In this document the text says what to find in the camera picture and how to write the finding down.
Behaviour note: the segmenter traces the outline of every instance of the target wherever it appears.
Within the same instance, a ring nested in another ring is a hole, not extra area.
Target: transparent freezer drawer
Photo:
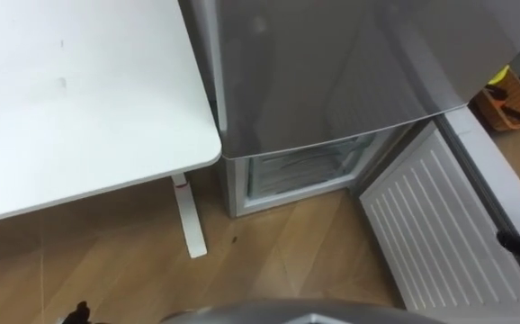
[[[354,170],[374,134],[293,152],[253,157],[249,165],[248,197],[273,194],[320,184]]]

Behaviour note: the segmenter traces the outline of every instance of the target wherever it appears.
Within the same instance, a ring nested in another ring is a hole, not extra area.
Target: freezer drawer
[[[481,147],[494,144],[482,140],[488,134],[480,132],[470,112],[447,118],[460,142],[470,139],[469,154],[475,149],[470,145],[479,143],[480,153],[492,158],[489,170],[502,165],[493,154],[497,148]],[[482,165],[475,158],[476,166]],[[507,175],[510,171],[501,170],[504,185],[520,191],[519,180]],[[492,192],[506,190],[494,185]],[[497,224],[433,122],[360,200],[410,311],[448,323],[520,323],[520,265],[496,242]],[[520,212],[513,218],[520,232]]]
[[[248,197],[284,194],[347,176],[375,136],[368,134],[331,145],[251,158]]]

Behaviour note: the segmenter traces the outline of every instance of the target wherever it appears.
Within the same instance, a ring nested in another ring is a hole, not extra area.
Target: desk leg
[[[178,210],[180,211],[188,253],[191,258],[201,257],[207,253],[206,243],[204,243],[204,236],[202,235],[202,228],[198,219],[190,183],[186,181],[184,174],[172,175],[172,181],[174,182],[174,192]]]

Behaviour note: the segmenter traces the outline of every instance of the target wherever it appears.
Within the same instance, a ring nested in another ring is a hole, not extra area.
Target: refrigerator door
[[[520,179],[468,108],[395,145],[358,184],[409,311],[446,323],[520,323]]]
[[[449,111],[520,50],[520,2],[513,0],[193,4],[205,27],[225,158]]]

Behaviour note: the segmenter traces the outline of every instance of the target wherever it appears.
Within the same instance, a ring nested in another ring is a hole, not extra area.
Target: laminate flooring
[[[208,245],[191,259],[169,178],[0,220],[0,324],[158,323],[266,298],[401,305],[347,191],[228,218],[212,168],[188,175]]]

